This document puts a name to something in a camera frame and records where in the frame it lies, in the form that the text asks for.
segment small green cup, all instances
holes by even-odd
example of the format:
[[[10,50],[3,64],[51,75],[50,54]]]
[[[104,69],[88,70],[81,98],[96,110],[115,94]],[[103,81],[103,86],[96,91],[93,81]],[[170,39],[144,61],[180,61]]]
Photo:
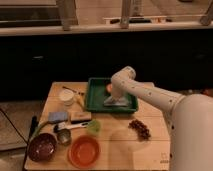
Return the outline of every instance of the small green cup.
[[[92,136],[98,136],[101,130],[101,124],[98,120],[93,119],[87,125],[87,133]]]

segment green tray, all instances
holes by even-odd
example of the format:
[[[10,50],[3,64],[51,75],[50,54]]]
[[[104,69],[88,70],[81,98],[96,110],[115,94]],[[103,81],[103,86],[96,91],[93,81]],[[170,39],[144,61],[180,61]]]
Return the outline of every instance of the green tray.
[[[128,106],[106,107],[103,105],[110,94],[106,91],[106,85],[110,83],[110,78],[89,78],[87,93],[85,97],[85,108],[94,113],[134,113],[138,110],[138,101],[135,96],[126,93],[126,98],[130,102]]]

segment white cup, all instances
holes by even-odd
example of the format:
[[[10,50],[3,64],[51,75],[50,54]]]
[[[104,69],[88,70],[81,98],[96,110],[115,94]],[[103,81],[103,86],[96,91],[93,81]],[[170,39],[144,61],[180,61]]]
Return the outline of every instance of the white cup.
[[[59,93],[59,99],[65,106],[70,106],[74,102],[74,92],[71,90],[64,89]]]

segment orange plastic bowl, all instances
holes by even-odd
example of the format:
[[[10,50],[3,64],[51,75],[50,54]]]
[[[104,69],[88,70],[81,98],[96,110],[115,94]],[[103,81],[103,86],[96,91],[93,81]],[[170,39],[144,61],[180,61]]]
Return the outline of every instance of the orange plastic bowl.
[[[100,145],[94,138],[83,135],[73,141],[68,150],[69,161],[78,169],[94,166],[100,155]]]

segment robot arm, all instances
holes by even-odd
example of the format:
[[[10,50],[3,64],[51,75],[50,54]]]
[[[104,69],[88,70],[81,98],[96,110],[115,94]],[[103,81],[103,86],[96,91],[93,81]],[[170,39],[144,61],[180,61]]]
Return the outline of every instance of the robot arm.
[[[111,95],[114,99],[118,99],[123,96],[124,92],[128,92],[170,114],[175,104],[184,97],[179,93],[146,86],[134,81],[135,75],[134,69],[127,66],[112,76]]]
[[[111,78],[111,98],[125,92],[171,114],[170,171],[213,170],[213,98],[148,87],[134,81],[135,71],[125,67]]]

